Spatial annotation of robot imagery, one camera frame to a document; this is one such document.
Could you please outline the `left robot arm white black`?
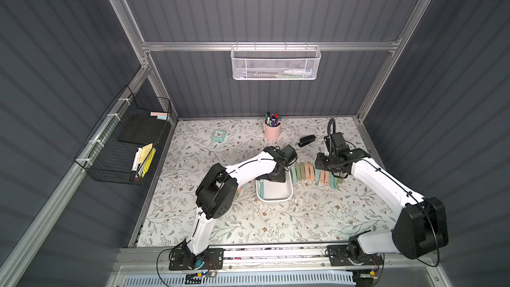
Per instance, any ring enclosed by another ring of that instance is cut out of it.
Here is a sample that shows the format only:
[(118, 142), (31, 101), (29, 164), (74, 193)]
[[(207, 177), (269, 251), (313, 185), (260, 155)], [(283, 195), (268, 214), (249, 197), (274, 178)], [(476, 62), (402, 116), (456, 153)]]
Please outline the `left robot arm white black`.
[(211, 248), (216, 221), (231, 208), (238, 189), (252, 180), (284, 183), (296, 150), (269, 146), (253, 158), (233, 166), (214, 164), (195, 191), (196, 218), (190, 235), (169, 252), (170, 271), (209, 270), (223, 267), (224, 250)]

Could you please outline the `olive folding fruit knife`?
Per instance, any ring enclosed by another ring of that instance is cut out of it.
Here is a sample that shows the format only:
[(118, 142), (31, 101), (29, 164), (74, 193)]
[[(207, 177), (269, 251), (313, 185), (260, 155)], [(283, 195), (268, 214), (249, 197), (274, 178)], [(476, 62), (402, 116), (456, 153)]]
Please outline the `olive folding fruit knife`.
[(306, 180), (306, 169), (305, 169), (305, 163), (304, 162), (300, 163), (300, 175), (301, 175), (301, 180), (305, 181)]

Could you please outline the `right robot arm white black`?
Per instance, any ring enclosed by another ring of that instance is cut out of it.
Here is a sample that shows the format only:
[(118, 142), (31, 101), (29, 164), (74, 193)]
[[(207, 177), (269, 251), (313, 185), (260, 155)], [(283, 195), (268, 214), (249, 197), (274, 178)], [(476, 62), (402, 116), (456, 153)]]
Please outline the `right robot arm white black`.
[(366, 151), (349, 147), (330, 119), (324, 138), (326, 151), (318, 153), (315, 166), (337, 179), (349, 175), (374, 191), (397, 216), (392, 229), (365, 231), (350, 237), (347, 257), (355, 265), (370, 256), (400, 254), (418, 260), (439, 252), (449, 243), (446, 208), (437, 198), (426, 198), (385, 171)]

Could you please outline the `pink folding fruit knife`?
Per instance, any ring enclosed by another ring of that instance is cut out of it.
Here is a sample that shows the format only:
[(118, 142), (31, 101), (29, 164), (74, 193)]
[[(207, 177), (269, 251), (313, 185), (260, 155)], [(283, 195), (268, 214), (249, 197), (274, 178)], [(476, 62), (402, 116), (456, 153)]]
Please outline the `pink folding fruit knife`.
[(305, 162), (305, 169), (306, 169), (306, 180), (310, 181), (310, 179), (309, 179), (309, 162)]

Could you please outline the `teal celvinc knife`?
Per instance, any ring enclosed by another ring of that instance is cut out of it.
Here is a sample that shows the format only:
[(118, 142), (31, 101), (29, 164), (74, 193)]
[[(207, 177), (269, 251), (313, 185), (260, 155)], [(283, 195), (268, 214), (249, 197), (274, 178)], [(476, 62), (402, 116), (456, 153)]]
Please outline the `teal celvinc knife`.
[(337, 181), (334, 175), (330, 175), (330, 187), (332, 189), (337, 189)]

